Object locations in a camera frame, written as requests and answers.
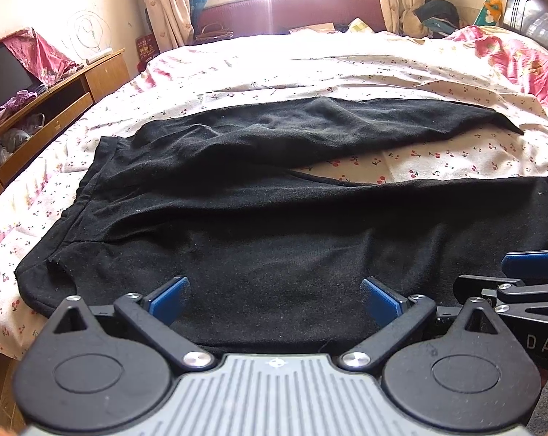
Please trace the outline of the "black pants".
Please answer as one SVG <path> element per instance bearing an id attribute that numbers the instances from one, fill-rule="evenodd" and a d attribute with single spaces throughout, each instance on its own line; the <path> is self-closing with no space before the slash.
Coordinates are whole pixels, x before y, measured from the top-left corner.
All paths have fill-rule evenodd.
<path id="1" fill-rule="evenodd" d="M 303 173 L 472 127 L 489 108 L 443 100 L 309 100 L 220 108 L 104 137 L 70 208 L 15 269 L 50 315 L 186 276 L 177 332 L 218 353 L 340 352 L 373 327 L 360 284 L 453 303 L 462 274 L 548 246 L 548 177 L 349 185 Z"/>

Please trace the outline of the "pink floral quilt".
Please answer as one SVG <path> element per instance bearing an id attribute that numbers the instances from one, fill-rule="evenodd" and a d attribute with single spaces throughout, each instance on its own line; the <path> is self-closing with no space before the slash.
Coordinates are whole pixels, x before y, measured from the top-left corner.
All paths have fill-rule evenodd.
<path id="1" fill-rule="evenodd" d="M 498 27 L 467 26 L 447 40 L 464 43 L 496 72 L 531 94 L 548 112 L 548 50 L 526 36 Z"/>

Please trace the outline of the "cherry print bed sheet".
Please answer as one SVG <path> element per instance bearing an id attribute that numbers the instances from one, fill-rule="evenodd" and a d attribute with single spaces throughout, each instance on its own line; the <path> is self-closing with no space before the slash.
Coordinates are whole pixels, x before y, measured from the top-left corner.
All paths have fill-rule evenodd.
<path id="1" fill-rule="evenodd" d="M 548 176 L 548 112 L 464 43 L 393 33 L 249 36 L 177 48 L 105 97 L 51 143 L 0 196 L 0 353 L 19 358 L 43 319 L 19 296 L 15 267 L 76 196 L 104 136 L 155 119 L 306 97 L 437 98 L 491 107 L 519 134 L 478 128 L 455 139 L 313 165 L 345 183 Z"/>

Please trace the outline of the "wooden tv cabinet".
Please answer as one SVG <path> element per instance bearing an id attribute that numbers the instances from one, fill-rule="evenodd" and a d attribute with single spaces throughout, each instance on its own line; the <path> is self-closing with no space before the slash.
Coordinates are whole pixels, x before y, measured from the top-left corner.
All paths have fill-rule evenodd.
<path id="1" fill-rule="evenodd" d="M 0 165 L 0 196 L 5 188 L 80 115 L 130 81 L 124 51 L 110 51 L 57 83 L 0 125 L 0 140 L 9 129 L 22 128 L 34 115 L 41 126 Z"/>

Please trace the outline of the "grey shoes on shelf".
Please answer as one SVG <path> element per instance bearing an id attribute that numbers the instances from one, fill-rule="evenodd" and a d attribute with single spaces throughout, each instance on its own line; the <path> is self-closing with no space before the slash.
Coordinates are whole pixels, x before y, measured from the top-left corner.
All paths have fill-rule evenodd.
<path id="1" fill-rule="evenodd" d="M 43 113 L 34 113 L 2 134 L 0 137 L 0 166 L 40 131 L 44 123 L 45 115 Z"/>

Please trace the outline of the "dark clothes pile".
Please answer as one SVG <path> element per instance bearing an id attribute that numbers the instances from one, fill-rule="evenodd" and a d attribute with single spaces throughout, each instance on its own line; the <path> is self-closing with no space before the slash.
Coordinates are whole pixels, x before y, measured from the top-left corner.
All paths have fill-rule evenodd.
<path id="1" fill-rule="evenodd" d="M 416 39 L 443 39 L 459 28 L 458 11 L 447 0 L 419 0 L 401 16 L 402 33 Z"/>

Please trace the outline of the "black television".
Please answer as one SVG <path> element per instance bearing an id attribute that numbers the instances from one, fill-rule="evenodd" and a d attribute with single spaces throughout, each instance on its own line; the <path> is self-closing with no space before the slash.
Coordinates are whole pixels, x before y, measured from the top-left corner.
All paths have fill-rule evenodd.
<path id="1" fill-rule="evenodd" d="M 30 74 L 7 47 L 0 43 L 0 106 L 20 90 L 36 92 L 40 80 Z"/>

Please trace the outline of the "pink cloth on television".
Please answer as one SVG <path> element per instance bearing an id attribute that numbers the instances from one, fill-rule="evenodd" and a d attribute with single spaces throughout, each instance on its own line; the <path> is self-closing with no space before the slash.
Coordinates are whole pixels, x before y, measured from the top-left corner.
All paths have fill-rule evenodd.
<path id="1" fill-rule="evenodd" d="M 83 64 L 78 64 L 48 43 L 33 28 L 8 33 L 0 37 L 0 43 L 12 53 L 27 72 L 48 88 L 63 82 L 67 77 L 84 68 Z"/>

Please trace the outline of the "brown handbag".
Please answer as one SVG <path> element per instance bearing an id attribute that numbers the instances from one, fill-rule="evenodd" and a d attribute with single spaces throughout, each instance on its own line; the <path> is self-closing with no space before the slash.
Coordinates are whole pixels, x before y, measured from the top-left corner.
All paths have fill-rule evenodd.
<path id="1" fill-rule="evenodd" d="M 215 43 L 221 40 L 230 40 L 235 35 L 231 29 L 225 28 L 222 24 L 214 23 L 203 26 L 200 33 L 194 36 L 193 44 L 200 45 L 206 43 Z"/>

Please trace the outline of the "left beige curtain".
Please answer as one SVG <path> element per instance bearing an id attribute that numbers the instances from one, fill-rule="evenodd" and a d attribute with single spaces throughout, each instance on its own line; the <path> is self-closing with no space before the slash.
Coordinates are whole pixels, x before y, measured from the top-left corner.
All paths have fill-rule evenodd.
<path id="1" fill-rule="evenodd" d="M 161 52 L 193 43 L 190 0 L 143 0 Z"/>

